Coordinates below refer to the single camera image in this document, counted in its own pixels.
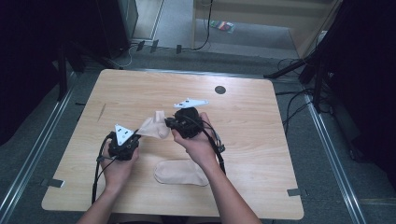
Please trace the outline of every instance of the person's right hand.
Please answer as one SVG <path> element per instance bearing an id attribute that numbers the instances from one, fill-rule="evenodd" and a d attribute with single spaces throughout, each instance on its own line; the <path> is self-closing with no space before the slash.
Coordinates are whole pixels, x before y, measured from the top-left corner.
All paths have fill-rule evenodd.
<path id="1" fill-rule="evenodd" d="M 205 112 L 200 114 L 203 121 L 210 124 L 209 118 Z M 209 129 L 209 126 L 204 122 L 204 127 L 207 133 L 213 138 L 213 132 Z M 216 161 L 216 154 L 207 139 L 207 136 L 200 132 L 193 138 L 184 139 L 180 133 L 173 129 L 172 135 L 174 136 L 175 142 L 181 144 L 186 148 L 186 152 L 189 153 L 193 161 L 195 161 L 201 168 L 209 167 L 212 165 L 219 166 Z"/>

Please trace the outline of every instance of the beige foam piece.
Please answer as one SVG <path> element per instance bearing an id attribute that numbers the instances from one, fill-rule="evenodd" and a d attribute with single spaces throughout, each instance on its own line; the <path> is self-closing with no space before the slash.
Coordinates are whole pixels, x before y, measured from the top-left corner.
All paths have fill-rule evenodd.
<path id="1" fill-rule="evenodd" d="M 160 139 L 166 138 L 169 133 L 170 129 L 166 127 L 163 111 L 156 111 L 154 117 L 146 119 L 137 131 L 137 134 Z"/>
<path id="2" fill-rule="evenodd" d="M 161 161 L 157 163 L 154 177 L 162 184 L 209 184 L 204 171 L 193 160 Z"/>

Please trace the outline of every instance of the hand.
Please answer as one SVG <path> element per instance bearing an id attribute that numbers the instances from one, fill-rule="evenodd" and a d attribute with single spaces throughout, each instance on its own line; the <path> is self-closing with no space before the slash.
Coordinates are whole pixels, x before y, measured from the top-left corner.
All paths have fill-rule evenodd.
<path id="1" fill-rule="evenodd" d="M 200 117 L 203 121 L 210 124 L 209 118 L 205 112 L 201 113 Z M 206 128 L 207 133 L 209 133 L 209 135 L 213 138 L 213 133 L 210 129 L 208 129 L 209 126 L 205 122 L 204 127 Z M 173 129 L 172 135 L 174 136 L 175 142 L 186 148 L 186 152 L 189 153 L 192 160 L 200 165 L 201 168 L 212 166 L 213 164 L 218 166 L 213 147 L 210 145 L 207 136 L 203 132 L 199 133 L 193 138 L 184 139 L 177 130 Z"/>
<path id="2" fill-rule="evenodd" d="M 109 143 L 106 143 L 103 150 L 103 154 L 105 157 L 109 157 L 108 148 Z M 120 192 L 128 181 L 128 178 L 132 172 L 132 167 L 138 158 L 139 148 L 137 147 L 134 150 L 134 154 L 130 161 L 115 160 L 112 162 L 112 160 L 103 160 L 101 162 L 102 169 L 105 169 L 105 167 L 107 166 L 107 168 L 103 171 L 106 180 L 106 190 L 111 190 L 112 192 L 117 193 Z"/>

